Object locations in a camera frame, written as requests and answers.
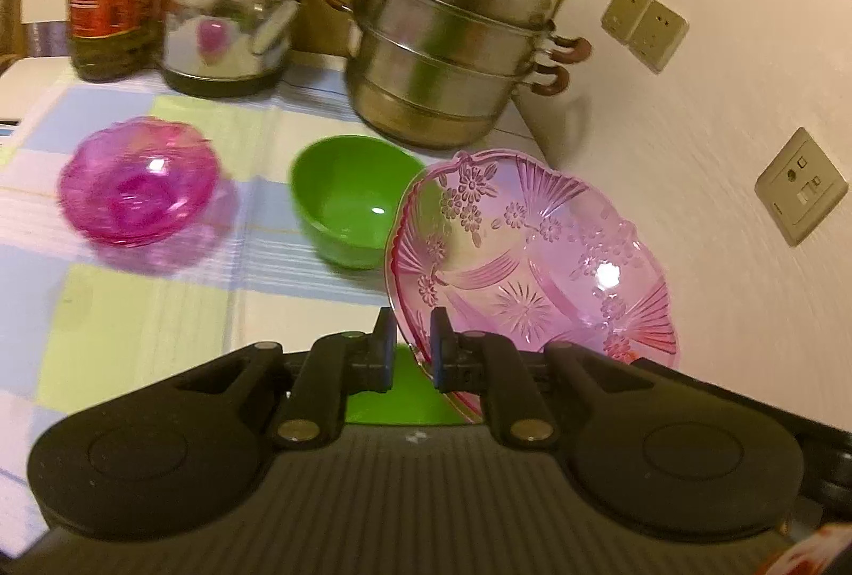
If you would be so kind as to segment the beige wall switch socket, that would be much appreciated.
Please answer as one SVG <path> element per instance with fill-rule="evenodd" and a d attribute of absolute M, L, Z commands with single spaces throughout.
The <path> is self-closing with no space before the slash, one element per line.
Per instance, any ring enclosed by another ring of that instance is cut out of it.
<path fill-rule="evenodd" d="M 754 186 L 789 246 L 800 245 L 848 188 L 840 171 L 803 127 L 791 135 Z"/>

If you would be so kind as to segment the green plastic bowl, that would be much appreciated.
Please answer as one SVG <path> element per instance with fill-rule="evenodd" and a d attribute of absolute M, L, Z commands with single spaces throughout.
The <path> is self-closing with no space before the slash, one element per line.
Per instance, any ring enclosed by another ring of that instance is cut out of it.
<path fill-rule="evenodd" d="M 302 232 L 323 261 L 368 271 L 384 261 L 397 209 L 422 161 L 365 135 L 308 145 L 290 167 L 290 196 Z"/>
<path fill-rule="evenodd" d="M 347 402 L 345 421 L 360 425 L 462 425 L 468 419 L 448 396 L 433 387 L 410 347 L 394 350 L 393 386 L 387 392 L 359 392 Z"/>

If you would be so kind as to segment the stacked steel steamer pot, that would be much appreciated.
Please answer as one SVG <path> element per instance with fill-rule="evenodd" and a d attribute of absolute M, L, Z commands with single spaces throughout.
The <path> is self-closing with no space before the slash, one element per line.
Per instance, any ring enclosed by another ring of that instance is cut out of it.
<path fill-rule="evenodd" d="M 416 147 L 485 137 L 515 89 L 568 89 L 592 46 L 560 37 L 553 0 L 325 0 L 349 14 L 357 43 L 345 68 L 349 103 L 380 133 Z"/>

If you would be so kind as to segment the double wall power socket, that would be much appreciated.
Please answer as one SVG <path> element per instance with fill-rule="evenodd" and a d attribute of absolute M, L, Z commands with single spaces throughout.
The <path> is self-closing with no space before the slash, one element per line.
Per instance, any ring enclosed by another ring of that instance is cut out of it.
<path fill-rule="evenodd" d="M 601 27 L 654 73 L 666 67 L 689 31 L 681 15 L 657 0 L 611 0 Z"/>

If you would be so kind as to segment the pink transparent floral plate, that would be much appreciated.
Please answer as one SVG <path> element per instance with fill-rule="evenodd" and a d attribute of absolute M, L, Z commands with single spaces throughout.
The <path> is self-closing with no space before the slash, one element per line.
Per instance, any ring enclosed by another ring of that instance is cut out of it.
<path fill-rule="evenodd" d="M 142 246 L 185 229 L 221 177 L 211 142 L 184 122 L 137 117 L 88 135 L 63 166 L 58 203 L 100 245 Z"/>

